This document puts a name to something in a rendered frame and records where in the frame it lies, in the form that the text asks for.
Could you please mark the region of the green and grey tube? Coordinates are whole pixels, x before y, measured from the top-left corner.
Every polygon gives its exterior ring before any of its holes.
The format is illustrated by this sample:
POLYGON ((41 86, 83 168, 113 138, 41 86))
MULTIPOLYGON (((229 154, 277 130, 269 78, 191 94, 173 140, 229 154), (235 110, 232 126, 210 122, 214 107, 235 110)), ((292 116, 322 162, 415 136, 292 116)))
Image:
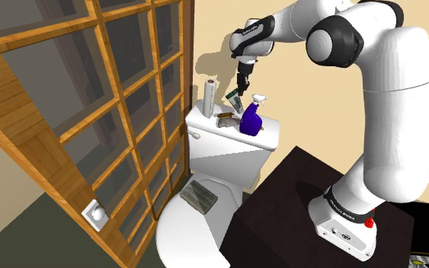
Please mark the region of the green and grey tube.
POLYGON ((236 113, 242 114, 244 112, 244 108, 242 106, 242 101, 241 101, 241 98, 239 96, 239 90, 238 90, 238 88, 236 88, 233 91, 229 92, 226 95, 226 99, 229 101, 229 103, 235 109, 236 113))

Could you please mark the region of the white paper towel roll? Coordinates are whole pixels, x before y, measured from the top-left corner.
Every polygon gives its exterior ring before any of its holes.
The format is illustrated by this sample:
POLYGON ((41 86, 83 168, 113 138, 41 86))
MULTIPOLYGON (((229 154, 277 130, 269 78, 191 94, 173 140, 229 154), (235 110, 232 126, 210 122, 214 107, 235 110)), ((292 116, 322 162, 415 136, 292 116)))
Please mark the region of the white paper towel roll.
POLYGON ((214 97, 216 93, 216 81, 207 79, 204 84, 203 115, 210 118, 213 115, 214 97))

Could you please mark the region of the blue spray bottle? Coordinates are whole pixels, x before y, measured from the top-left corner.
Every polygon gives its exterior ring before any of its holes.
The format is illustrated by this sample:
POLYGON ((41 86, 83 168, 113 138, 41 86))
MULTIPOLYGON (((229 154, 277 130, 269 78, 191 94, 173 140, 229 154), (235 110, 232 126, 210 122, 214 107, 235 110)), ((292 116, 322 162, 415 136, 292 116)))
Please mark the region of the blue spray bottle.
POLYGON ((262 119, 257 114, 259 104, 264 105, 268 97, 261 94, 253 94, 252 102, 245 109, 239 125, 239 131, 248 136, 256 136, 262 129, 262 119))

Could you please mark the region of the brown brush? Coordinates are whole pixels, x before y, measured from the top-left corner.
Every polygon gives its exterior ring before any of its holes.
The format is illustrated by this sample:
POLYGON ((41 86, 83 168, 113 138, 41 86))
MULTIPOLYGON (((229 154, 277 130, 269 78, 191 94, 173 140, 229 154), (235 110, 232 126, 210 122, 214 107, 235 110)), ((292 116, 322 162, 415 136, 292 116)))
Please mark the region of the brown brush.
POLYGON ((234 117, 234 113, 228 112, 228 113, 219 113, 217 115, 217 127, 223 128, 223 127, 235 127, 238 126, 241 122, 241 120, 238 117, 234 117))

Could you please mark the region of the white toilet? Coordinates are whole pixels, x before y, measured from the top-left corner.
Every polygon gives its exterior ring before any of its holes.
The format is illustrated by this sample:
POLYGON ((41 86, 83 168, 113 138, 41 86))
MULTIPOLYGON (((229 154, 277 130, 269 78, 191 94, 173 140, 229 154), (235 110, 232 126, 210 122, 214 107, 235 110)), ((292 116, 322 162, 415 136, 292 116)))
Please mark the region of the white toilet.
POLYGON ((207 188, 217 201, 203 214, 176 193, 158 218, 155 234, 158 255, 165 268, 230 268, 219 248, 242 193, 254 186, 261 168, 278 146, 280 122, 263 118, 256 136, 238 126, 218 127, 219 114, 232 107, 216 104, 213 115, 203 115, 199 100, 185 117, 189 143, 191 182, 207 188))

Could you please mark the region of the dark robot stand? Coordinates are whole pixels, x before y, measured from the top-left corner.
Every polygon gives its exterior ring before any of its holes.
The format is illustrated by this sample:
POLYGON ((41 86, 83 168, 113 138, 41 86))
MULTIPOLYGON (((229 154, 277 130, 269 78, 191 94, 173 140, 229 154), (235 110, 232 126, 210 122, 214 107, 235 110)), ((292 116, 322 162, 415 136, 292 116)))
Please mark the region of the dark robot stand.
POLYGON ((295 147, 234 213, 220 247, 231 268, 408 268, 414 219, 388 203, 376 209, 368 261, 316 234, 309 201, 341 176, 295 147))

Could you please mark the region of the wooden glass-paned door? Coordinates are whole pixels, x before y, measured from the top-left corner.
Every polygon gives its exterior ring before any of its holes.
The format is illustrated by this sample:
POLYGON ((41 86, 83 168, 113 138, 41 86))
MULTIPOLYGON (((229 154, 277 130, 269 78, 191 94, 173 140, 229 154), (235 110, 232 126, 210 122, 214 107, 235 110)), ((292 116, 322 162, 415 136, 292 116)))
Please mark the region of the wooden glass-paned door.
POLYGON ((121 268, 189 173, 194 0, 0 0, 0 148, 121 268))

